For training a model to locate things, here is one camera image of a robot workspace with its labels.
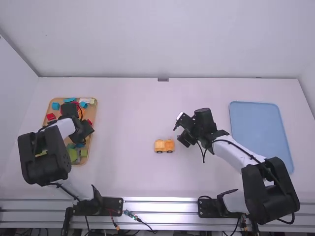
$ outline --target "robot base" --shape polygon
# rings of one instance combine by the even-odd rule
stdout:
[[[124,200],[122,198],[105,198],[103,197],[103,208],[97,214],[90,214],[82,207],[73,206],[73,215],[86,216],[121,216],[123,214]]]
[[[198,215],[200,218],[239,218],[240,213],[222,210],[217,199],[199,199]]]

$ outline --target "toy car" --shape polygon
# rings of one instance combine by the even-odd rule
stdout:
[[[154,143],[154,151],[156,153],[162,153],[162,152],[167,152],[167,153],[172,153],[175,151],[175,142],[172,139],[168,140],[162,140],[158,139]]]

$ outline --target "blue block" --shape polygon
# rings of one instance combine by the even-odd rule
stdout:
[[[79,104],[80,104],[80,107],[82,107],[82,108],[87,108],[88,107],[86,102],[80,102]]]
[[[75,147],[76,147],[76,148],[83,148],[83,147],[84,147],[84,144],[76,144]]]
[[[73,102],[73,101],[75,101],[75,97],[66,98],[66,99],[63,100],[64,103],[65,103],[65,102]]]
[[[60,109],[60,104],[58,102],[53,102],[51,107],[53,108],[53,110],[58,111]]]

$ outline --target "green block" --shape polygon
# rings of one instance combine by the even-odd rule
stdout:
[[[75,144],[68,144],[67,145],[67,149],[74,149],[75,148]]]
[[[76,159],[78,159],[77,151],[75,149],[68,149],[70,161],[74,162]]]
[[[87,156],[88,156],[88,150],[86,150],[86,149],[81,149],[81,150],[80,150],[80,156],[82,156],[82,157],[87,157]]]
[[[38,156],[42,156],[42,155],[46,155],[46,154],[47,154],[47,151],[42,151],[42,153],[37,154],[37,155],[35,155],[35,156],[38,157]]]

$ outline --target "wooden tray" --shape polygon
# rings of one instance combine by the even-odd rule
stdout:
[[[48,109],[47,109],[47,112],[46,112],[46,115],[45,115],[45,119],[44,119],[44,122],[43,122],[43,125],[47,125],[48,123],[48,119],[47,119],[47,114],[49,113],[53,113],[56,118],[58,119],[58,117],[61,116],[61,113],[60,113],[60,109],[58,111],[55,111],[53,110],[52,108],[52,104],[53,102],[58,102],[60,105],[63,104],[63,100],[64,99],[67,99],[67,98],[54,98],[50,101],[49,105],[48,105]],[[94,122],[95,122],[95,116],[96,116],[96,108],[97,108],[97,100],[95,98],[92,97],[92,99],[95,100],[94,104],[88,104],[88,107],[86,109],[82,109],[84,110],[83,111],[83,119],[89,119],[93,126],[94,126]],[[81,117],[81,112],[80,110],[78,110],[78,114],[79,114],[79,118]],[[88,154],[87,154],[87,157],[81,157],[80,158],[80,162],[79,163],[72,163],[72,166],[81,166],[81,165],[84,165],[87,161],[88,161],[88,158],[89,158],[89,152],[90,152],[90,144],[91,144],[91,141],[92,141],[92,136],[93,134],[90,134],[87,138],[86,138],[86,144],[84,147],[81,147],[81,148],[75,148],[76,150],[81,150],[81,149],[85,149],[87,150]],[[64,139],[64,144],[67,146],[68,144],[72,144],[73,142],[71,141],[71,139],[69,137],[66,137]]]

